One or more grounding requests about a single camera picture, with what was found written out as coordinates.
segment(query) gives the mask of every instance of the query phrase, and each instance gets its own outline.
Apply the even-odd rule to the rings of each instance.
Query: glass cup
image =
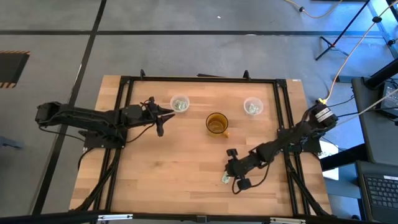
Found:
[[[222,113],[212,113],[206,119],[206,127],[210,136],[228,138],[228,119]]]

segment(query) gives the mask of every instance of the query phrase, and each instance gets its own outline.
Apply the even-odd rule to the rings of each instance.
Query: keyboard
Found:
[[[372,206],[394,208],[398,211],[398,178],[364,175],[366,191]]]

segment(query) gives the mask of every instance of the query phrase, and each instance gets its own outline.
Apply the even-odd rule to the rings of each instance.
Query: wooden table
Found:
[[[120,76],[103,78],[96,110],[114,109],[119,81]],[[307,109],[303,87],[300,80],[287,80],[287,84],[297,122]],[[238,157],[244,157],[248,150],[277,137],[278,119],[271,84],[135,81],[132,89],[131,104],[154,96],[157,104],[170,108],[171,97],[184,94],[190,99],[190,107],[164,124],[163,137],[157,137],[156,129],[151,128],[122,150],[112,212],[292,216],[282,154],[275,158],[266,181],[259,187],[234,195],[232,181],[221,182],[227,149],[236,148]],[[262,100],[264,111],[260,115],[245,114],[243,101],[249,96]],[[282,91],[280,96],[284,105]],[[284,106],[283,111],[288,127]],[[206,134],[205,120],[213,112],[223,113],[229,119],[229,139]],[[130,129],[128,139],[143,129]],[[95,149],[82,160],[70,208],[79,206],[93,190],[103,155],[104,149]],[[301,159],[306,186],[330,213],[318,159],[309,153],[302,153]],[[254,169],[248,177],[255,184],[265,171]],[[100,208],[104,208],[106,189]],[[303,212],[297,186],[295,192],[299,211]]]

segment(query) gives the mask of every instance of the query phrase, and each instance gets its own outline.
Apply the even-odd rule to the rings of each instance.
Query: aluminum frame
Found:
[[[134,88],[134,82],[135,81],[145,81],[145,82],[220,82],[220,83],[263,83],[263,84],[272,84],[273,90],[274,90],[274,96],[275,96],[275,104],[276,104],[276,110],[278,114],[278,123],[279,123],[279,128],[284,129],[284,119],[282,116],[282,105],[280,102],[280,96],[279,96],[279,88],[282,89],[282,92],[284,94],[284,101],[285,101],[285,109],[287,112],[287,117],[288,117],[288,122],[289,122],[289,127],[294,126],[293,123],[293,117],[292,117],[292,111],[290,107],[290,101],[289,101],[289,94],[287,91],[287,85],[286,85],[286,80],[282,79],[252,79],[250,78],[249,75],[247,75],[245,72],[244,77],[245,78],[223,78],[223,77],[147,77],[144,73],[143,70],[141,70],[141,75],[139,77],[126,77],[122,76],[120,85],[119,85],[119,90],[118,90],[118,96],[116,100],[116,105],[120,105],[120,98],[123,93],[123,89],[125,88],[124,86],[128,84],[128,92],[127,92],[127,97],[126,97],[126,102],[125,106],[128,106],[130,101],[131,101],[131,96],[132,96],[132,89]],[[120,157],[120,149],[117,149],[116,152],[118,153],[118,159]],[[301,166],[301,160],[300,160],[300,155],[295,154],[295,162],[296,162],[296,169],[297,172],[299,173],[300,179],[304,181],[303,179],[303,170]],[[106,158],[106,154],[104,155],[104,160],[102,167],[106,167],[109,163],[109,158]],[[295,196],[295,189],[294,189],[294,182],[291,178],[291,176],[288,173],[287,166],[286,172],[287,172],[287,178],[288,178],[288,183],[289,183],[289,194],[290,194],[290,202],[292,206],[292,212],[294,215],[299,214],[298,213],[298,206],[297,206],[297,199]],[[108,194],[106,197],[106,205],[105,209],[110,210],[111,209],[111,201],[113,198],[113,190],[114,186],[116,184],[116,172],[112,174],[110,182],[109,182],[109,189],[108,189]],[[309,215],[309,206],[307,200],[303,198],[303,207],[304,207],[304,212],[305,214]],[[234,216],[223,216],[223,217],[231,217],[232,219],[230,221],[233,221]]]

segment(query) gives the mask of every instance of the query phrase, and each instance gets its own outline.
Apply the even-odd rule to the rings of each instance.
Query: concrete floor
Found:
[[[332,3],[299,0],[312,14],[321,14]],[[99,0],[0,0],[1,29],[90,30]],[[112,0],[108,1],[100,30],[342,30],[362,3],[343,3],[329,16],[313,20],[280,1]],[[368,9],[350,30],[365,31],[371,24]],[[25,215],[37,190],[44,162],[54,135],[39,131],[36,106],[48,101],[66,102],[78,72],[88,37],[0,35],[1,50],[30,50],[31,57],[18,86],[0,89],[0,135],[22,141],[20,151],[0,149],[0,217]],[[358,37],[344,37],[339,48],[349,52]],[[77,106],[94,108],[103,75],[195,76],[207,73],[241,77],[249,70],[253,78],[298,78],[303,81],[308,105],[325,97],[331,79],[345,57],[329,52],[314,37],[299,36],[97,36],[85,72]],[[355,51],[342,75],[368,77],[392,60],[380,37],[366,38]],[[338,83],[330,104],[347,100],[349,83]],[[354,101],[333,108],[336,114],[356,111]],[[326,137],[340,147],[363,142],[359,121],[354,119],[330,131]],[[76,178],[82,143],[66,138],[44,212],[67,211]],[[340,176],[350,174],[352,167]],[[327,181],[330,194],[338,194],[341,182]],[[339,217],[357,213],[355,200],[331,196],[332,210]]]

